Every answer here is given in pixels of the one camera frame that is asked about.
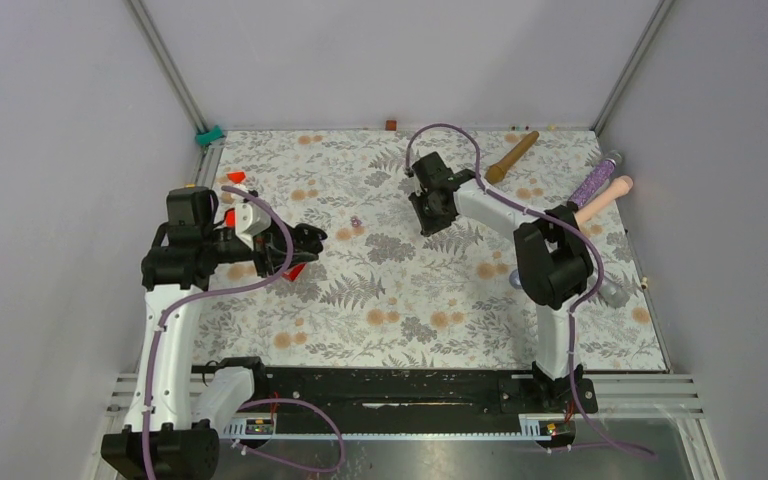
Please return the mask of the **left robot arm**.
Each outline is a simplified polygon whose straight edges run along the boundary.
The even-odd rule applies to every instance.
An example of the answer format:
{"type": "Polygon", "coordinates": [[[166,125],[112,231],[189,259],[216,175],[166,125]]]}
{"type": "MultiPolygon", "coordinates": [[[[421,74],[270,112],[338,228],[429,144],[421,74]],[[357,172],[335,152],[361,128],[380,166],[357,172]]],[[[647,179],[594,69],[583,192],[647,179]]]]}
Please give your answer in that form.
{"type": "Polygon", "coordinates": [[[257,194],[217,219],[219,198],[204,186],[166,197],[167,220],[141,262],[145,332],[137,387],[121,432],[102,439],[101,457],[126,479],[209,479],[218,464],[219,434],[240,407],[269,401],[267,380],[247,366],[220,367],[197,399],[190,394],[192,351],[204,300],[218,266],[250,262],[258,282],[228,294],[264,288],[288,270],[318,260],[326,233],[291,226],[257,194]]]}

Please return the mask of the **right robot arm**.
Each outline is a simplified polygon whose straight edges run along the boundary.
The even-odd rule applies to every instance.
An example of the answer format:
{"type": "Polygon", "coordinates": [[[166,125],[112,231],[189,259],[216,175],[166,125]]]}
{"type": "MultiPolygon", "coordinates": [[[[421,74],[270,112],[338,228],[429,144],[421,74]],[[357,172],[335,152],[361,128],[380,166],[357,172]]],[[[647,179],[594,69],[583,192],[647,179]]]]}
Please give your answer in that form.
{"type": "Polygon", "coordinates": [[[453,171],[436,152],[421,157],[406,174],[415,183],[409,200],[423,236],[430,237],[465,217],[511,241],[520,288],[536,306],[533,396],[543,410],[561,410],[572,400],[572,385],[583,375],[570,310],[584,297],[594,272],[573,209],[560,205],[538,212],[520,205],[474,171],[453,171]]]}

